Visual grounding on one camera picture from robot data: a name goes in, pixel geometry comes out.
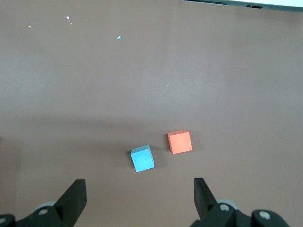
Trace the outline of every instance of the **blue cube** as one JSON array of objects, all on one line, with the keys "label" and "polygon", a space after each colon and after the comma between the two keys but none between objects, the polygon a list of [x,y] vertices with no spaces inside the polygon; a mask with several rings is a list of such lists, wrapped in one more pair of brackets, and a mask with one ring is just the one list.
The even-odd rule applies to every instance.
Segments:
[{"label": "blue cube", "polygon": [[136,172],[155,167],[152,158],[151,148],[149,145],[133,149],[131,152],[131,156]]}]

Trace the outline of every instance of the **orange cube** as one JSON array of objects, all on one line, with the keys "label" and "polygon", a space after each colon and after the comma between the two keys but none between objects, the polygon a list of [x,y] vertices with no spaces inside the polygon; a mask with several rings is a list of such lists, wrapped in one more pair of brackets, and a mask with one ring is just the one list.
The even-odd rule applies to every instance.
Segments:
[{"label": "orange cube", "polygon": [[169,146],[173,154],[193,150],[188,130],[180,130],[167,133]]}]

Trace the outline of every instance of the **foam block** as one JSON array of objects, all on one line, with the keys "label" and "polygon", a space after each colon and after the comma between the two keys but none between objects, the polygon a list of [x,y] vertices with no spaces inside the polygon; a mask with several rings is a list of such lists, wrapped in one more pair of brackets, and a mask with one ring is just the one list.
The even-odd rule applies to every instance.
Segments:
[{"label": "foam block", "polygon": [[193,150],[188,130],[180,130],[167,133],[170,150],[173,154]]},{"label": "foam block", "polygon": [[131,156],[136,172],[155,167],[151,148],[149,145],[133,149],[131,152]]}]

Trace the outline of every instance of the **brown table surface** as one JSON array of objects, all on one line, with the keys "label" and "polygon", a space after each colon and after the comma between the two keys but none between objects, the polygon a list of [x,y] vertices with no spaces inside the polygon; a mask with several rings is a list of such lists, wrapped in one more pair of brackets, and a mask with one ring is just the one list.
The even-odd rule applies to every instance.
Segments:
[{"label": "brown table surface", "polygon": [[[203,177],[244,213],[301,226],[302,24],[180,0],[2,0],[0,213],[23,218],[85,178],[76,227],[187,227]],[[181,129],[193,151],[173,155]],[[145,144],[155,168],[136,173]]]}]

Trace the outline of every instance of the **screw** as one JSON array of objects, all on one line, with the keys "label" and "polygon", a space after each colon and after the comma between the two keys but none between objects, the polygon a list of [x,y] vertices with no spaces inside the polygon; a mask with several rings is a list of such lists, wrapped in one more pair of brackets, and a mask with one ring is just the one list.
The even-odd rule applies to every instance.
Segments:
[{"label": "screw", "polygon": [[221,204],[221,205],[220,205],[220,209],[221,209],[222,211],[229,211],[229,207],[228,207],[226,204]]},{"label": "screw", "polygon": [[44,215],[44,214],[46,214],[47,212],[48,212],[47,209],[43,209],[43,210],[40,210],[40,211],[39,211],[38,215]]},{"label": "screw", "polygon": [[6,218],[0,218],[0,224],[6,222]]},{"label": "screw", "polygon": [[267,212],[265,212],[265,211],[260,211],[259,215],[261,216],[261,218],[264,218],[266,220],[270,220],[271,219],[270,215]]}]

